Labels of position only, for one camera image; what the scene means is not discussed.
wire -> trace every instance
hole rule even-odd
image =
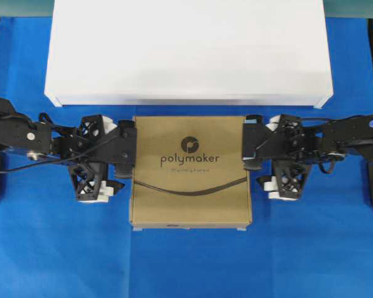
[[[115,138],[117,138],[117,137],[110,138],[109,140],[106,140],[103,143],[99,143],[99,144],[87,149],[83,153],[77,154],[75,156],[71,156],[71,157],[68,157],[68,158],[60,158],[60,159],[56,159],[56,160],[42,161],[40,163],[32,163],[31,165],[20,166],[19,168],[14,168],[14,169],[3,169],[3,170],[0,170],[0,174],[8,174],[8,173],[11,173],[11,172],[21,171],[23,169],[34,168],[35,166],[51,165],[51,164],[55,164],[55,163],[63,163],[63,162],[66,162],[66,161],[75,160],[75,159],[80,158],[82,156],[85,156],[85,155],[89,154],[90,152],[98,149],[99,147],[109,143],[110,141],[114,140]]]
[[[331,160],[330,161],[330,168],[328,168],[328,169],[325,169],[322,162],[319,162],[318,165],[319,165],[319,169],[321,170],[321,172],[323,174],[331,174],[334,170],[334,166],[336,165],[336,161]]]
[[[300,121],[327,121],[327,122],[330,122],[330,121],[334,121],[334,119],[330,119],[330,118],[301,118]]]

blue cloth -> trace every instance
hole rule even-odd
[[[72,126],[91,114],[117,120],[133,115],[263,114],[268,120],[280,113],[334,118],[373,113],[366,20],[326,20],[334,96],[322,110],[54,108],[44,96],[50,22],[0,23],[0,96],[34,119],[43,111],[56,123]],[[24,163],[22,157],[6,158],[8,168]],[[268,165],[252,174],[252,181],[267,173]],[[329,176],[315,168],[298,202],[269,201],[256,182],[251,188],[254,223],[246,232],[131,232],[129,183],[107,205],[83,205],[73,198],[66,168],[44,166],[3,177],[0,297],[373,298],[373,208],[360,157],[349,157]]]

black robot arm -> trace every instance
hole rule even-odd
[[[78,201],[107,202],[123,188],[122,183],[108,180],[108,165],[114,166],[116,178],[131,178],[136,140],[135,123],[130,120],[115,124],[93,115],[82,118],[79,127],[64,127],[42,113],[33,122],[0,98],[0,167],[2,153],[36,161],[16,169],[0,168],[0,174],[47,164],[67,166]]]
[[[305,126],[308,121],[320,124]],[[333,120],[282,114],[271,118],[267,125],[263,124],[262,116],[246,117],[244,166],[259,170],[265,160],[272,161],[272,174],[258,178],[270,199],[298,200],[313,165],[330,174],[347,154],[363,156],[372,181],[373,115]]]

white platform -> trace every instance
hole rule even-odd
[[[333,95],[322,0],[56,0],[45,95],[321,107]]]

polymaker logo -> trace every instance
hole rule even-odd
[[[194,137],[186,137],[181,141],[181,148],[184,152],[194,153],[199,149],[199,141]]]

